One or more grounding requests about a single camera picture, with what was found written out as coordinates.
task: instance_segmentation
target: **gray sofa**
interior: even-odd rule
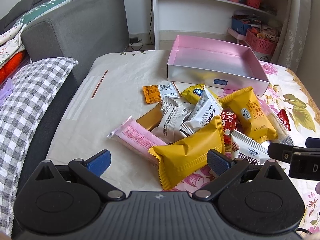
[[[21,0],[0,20],[0,34],[24,13],[49,0]],[[58,124],[97,57],[125,51],[129,44],[124,0],[73,0],[31,22],[21,34],[32,59],[72,57],[79,62],[41,119],[28,149],[18,194],[37,165],[46,158]],[[14,223],[13,237],[19,233]]]

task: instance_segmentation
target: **sofa armrest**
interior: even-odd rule
[[[124,0],[74,0],[30,23],[21,34],[32,61],[72,57],[80,85],[97,57],[129,44]]]

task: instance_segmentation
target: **open box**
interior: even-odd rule
[[[168,80],[239,90],[252,86],[263,96],[269,86],[253,51],[242,45],[178,35],[168,60]]]

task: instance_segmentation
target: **lavender cloth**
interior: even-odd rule
[[[2,106],[3,100],[12,94],[13,85],[12,79],[8,78],[3,88],[0,90],[0,106]]]

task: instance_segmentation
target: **blue box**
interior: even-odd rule
[[[245,24],[242,21],[232,18],[231,28],[235,30],[237,33],[245,36],[247,34],[247,29],[250,29],[251,25]]]

